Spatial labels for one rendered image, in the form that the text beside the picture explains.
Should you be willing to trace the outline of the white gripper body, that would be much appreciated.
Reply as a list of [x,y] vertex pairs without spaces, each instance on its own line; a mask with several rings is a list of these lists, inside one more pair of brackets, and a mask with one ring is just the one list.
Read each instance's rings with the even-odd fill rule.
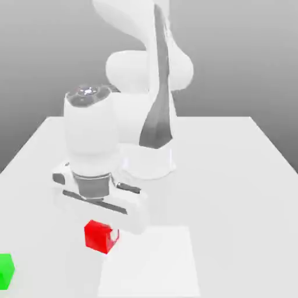
[[148,225],[147,195],[137,187],[115,184],[111,179],[52,179],[54,202],[65,214],[133,234]]

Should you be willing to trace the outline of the small red cube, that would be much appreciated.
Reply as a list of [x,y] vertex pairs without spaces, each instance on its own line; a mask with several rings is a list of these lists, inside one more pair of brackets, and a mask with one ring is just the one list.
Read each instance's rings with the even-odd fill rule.
[[84,235],[87,247],[108,254],[119,239],[119,229],[90,220],[84,227]]

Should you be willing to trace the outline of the small green cube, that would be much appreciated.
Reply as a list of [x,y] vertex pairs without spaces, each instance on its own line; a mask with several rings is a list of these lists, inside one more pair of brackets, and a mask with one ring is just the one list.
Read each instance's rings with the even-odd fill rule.
[[15,272],[11,254],[0,254],[0,290],[7,290]]

